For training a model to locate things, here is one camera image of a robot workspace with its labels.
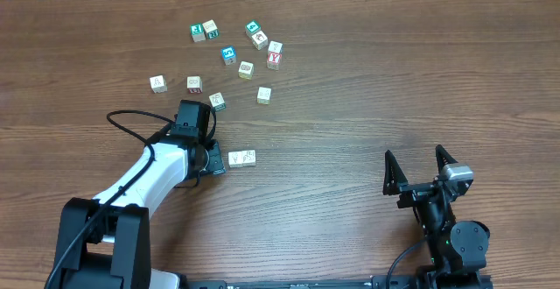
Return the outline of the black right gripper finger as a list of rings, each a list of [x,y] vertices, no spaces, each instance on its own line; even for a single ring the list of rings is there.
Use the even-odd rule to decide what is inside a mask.
[[[458,161],[441,144],[436,146],[435,153],[438,174],[440,176],[451,176]]]
[[[402,191],[402,187],[408,185],[408,180],[391,150],[386,150],[384,161],[385,176],[382,193],[384,195],[399,194]]]

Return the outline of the wooden letter A block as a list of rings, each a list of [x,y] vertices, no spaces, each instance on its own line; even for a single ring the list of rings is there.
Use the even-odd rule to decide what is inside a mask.
[[[229,152],[227,154],[227,160],[230,168],[243,167],[242,152]]]

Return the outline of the wooden block with drawing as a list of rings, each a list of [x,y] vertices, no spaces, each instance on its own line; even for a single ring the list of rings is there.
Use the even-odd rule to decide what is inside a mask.
[[[243,166],[255,166],[256,165],[256,151],[246,150],[241,152],[242,165]]]

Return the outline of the plain wooden block yellow edge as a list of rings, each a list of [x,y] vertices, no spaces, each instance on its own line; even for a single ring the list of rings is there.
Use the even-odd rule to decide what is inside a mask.
[[[271,40],[268,45],[268,53],[282,53],[283,48],[283,43]]]

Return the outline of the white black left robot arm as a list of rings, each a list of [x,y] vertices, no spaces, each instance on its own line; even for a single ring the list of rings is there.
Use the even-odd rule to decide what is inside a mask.
[[[186,288],[185,275],[152,267],[150,219],[182,182],[224,173],[215,128],[214,108],[183,100],[161,130],[140,139],[141,157],[115,184],[68,201],[46,287]]]

